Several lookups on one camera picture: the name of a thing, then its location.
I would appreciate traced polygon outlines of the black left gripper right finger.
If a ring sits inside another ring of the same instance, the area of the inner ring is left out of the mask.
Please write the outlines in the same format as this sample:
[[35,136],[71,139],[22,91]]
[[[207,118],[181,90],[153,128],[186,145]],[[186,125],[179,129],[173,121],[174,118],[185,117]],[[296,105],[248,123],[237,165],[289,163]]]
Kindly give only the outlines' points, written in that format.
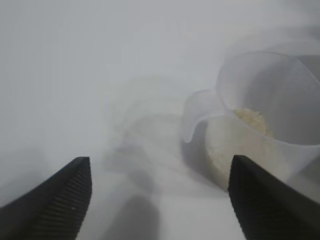
[[244,155],[231,162],[228,194],[247,240],[318,240],[320,205]]

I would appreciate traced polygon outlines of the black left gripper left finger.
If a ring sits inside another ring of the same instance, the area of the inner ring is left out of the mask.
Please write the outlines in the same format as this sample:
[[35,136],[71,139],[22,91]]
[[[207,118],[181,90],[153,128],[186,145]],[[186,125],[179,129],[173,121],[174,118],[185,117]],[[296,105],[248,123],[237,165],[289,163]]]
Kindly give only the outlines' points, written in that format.
[[2,240],[75,240],[92,197],[89,157],[77,157],[0,209]]

